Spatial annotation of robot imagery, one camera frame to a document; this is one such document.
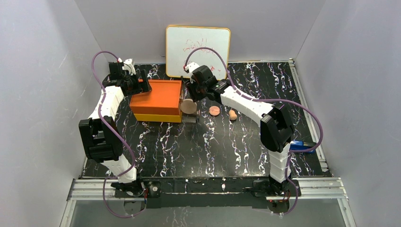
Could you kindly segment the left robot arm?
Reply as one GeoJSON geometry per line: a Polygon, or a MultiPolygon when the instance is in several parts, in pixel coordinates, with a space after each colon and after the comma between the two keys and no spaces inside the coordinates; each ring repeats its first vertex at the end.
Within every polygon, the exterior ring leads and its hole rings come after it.
{"type": "Polygon", "coordinates": [[[112,187],[130,194],[143,191],[136,167],[124,156],[128,143],[118,132],[115,117],[126,96],[152,90],[145,71],[137,75],[133,59],[109,63],[109,74],[100,81],[101,96],[92,114],[78,124],[87,159],[107,167],[117,182],[112,187]]]}

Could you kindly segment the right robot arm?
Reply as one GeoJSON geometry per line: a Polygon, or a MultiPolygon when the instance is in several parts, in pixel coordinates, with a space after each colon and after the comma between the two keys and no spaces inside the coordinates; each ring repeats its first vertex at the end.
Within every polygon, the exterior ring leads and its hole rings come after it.
{"type": "Polygon", "coordinates": [[[205,65],[192,62],[184,66],[183,70],[190,74],[185,86],[194,102],[208,98],[239,111],[259,125],[261,142],[270,157],[269,180],[259,191],[266,190],[275,194],[285,191],[289,184],[287,178],[291,175],[287,164],[295,131],[287,108],[246,97],[230,80],[217,80],[205,65]]]}

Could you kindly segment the small round pink puff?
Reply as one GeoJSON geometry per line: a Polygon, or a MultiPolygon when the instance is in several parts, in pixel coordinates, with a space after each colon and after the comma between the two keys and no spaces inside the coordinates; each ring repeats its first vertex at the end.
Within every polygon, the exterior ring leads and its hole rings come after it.
{"type": "Polygon", "coordinates": [[[221,110],[218,106],[211,106],[209,108],[209,114],[212,116],[218,116],[220,114],[221,110]]]}

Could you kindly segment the orange drawer organizer box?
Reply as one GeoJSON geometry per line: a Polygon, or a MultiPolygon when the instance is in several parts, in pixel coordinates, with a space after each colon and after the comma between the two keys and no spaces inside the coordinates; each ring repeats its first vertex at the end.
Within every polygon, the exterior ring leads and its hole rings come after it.
{"type": "Polygon", "coordinates": [[[150,92],[133,95],[129,107],[139,122],[182,122],[180,80],[149,80],[150,92]]]}

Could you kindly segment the large round beige puff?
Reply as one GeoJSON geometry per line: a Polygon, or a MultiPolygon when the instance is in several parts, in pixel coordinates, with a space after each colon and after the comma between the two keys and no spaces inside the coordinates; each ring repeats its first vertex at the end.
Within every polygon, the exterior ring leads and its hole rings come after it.
{"type": "Polygon", "coordinates": [[[192,99],[184,99],[181,102],[180,110],[184,114],[195,114],[197,111],[197,104],[192,99]]]}

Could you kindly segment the beige gourd makeup sponge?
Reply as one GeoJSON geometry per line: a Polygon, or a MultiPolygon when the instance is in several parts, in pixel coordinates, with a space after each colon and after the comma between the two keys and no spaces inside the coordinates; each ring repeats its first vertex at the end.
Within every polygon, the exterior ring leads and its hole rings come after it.
{"type": "Polygon", "coordinates": [[[228,112],[228,116],[229,116],[229,119],[230,119],[231,121],[235,121],[235,120],[238,118],[238,116],[237,116],[235,110],[233,110],[233,109],[231,109],[231,110],[228,112]]]}

